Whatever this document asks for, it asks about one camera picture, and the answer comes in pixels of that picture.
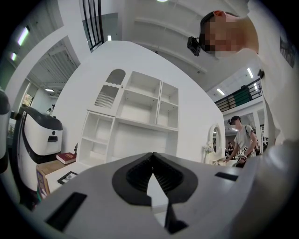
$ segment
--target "book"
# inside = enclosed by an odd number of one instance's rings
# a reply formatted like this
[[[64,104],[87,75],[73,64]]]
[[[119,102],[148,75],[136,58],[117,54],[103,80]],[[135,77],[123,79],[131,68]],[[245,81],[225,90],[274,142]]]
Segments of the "book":
[[[56,158],[63,164],[69,164],[76,161],[76,155],[72,153],[64,153],[56,155]]]

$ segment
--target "white shirt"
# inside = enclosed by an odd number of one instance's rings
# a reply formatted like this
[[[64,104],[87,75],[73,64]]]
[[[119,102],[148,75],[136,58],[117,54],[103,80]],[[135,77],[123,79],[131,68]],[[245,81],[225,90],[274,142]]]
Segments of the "white shirt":
[[[248,8],[248,17],[257,32],[260,68],[265,72],[261,79],[262,91],[275,127],[281,131],[279,141],[299,139],[298,52],[278,20],[262,3],[251,0]]]

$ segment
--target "person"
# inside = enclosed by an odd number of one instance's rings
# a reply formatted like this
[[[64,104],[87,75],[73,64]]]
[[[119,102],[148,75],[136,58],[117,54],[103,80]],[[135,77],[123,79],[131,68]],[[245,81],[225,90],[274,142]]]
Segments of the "person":
[[[259,1],[248,2],[245,17],[213,11],[200,22],[199,46],[215,56],[227,56],[242,49],[256,53],[260,70],[265,112],[264,134],[280,133],[275,144],[299,138],[299,64],[298,51],[275,16]]]
[[[234,150],[234,146],[231,142],[228,142],[228,155],[230,156]]]
[[[244,126],[241,123],[241,118],[239,116],[234,116],[229,121],[229,124],[232,125],[235,129],[238,130],[238,133],[234,139],[235,148],[228,159],[225,159],[225,162],[230,161],[235,157],[238,151],[243,151],[244,155],[241,155],[241,158],[237,162],[237,167],[244,167],[244,164],[248,157],[256,156],[254,148],[257,144],[256,135],[253,132],[253,129],[250,125]]]

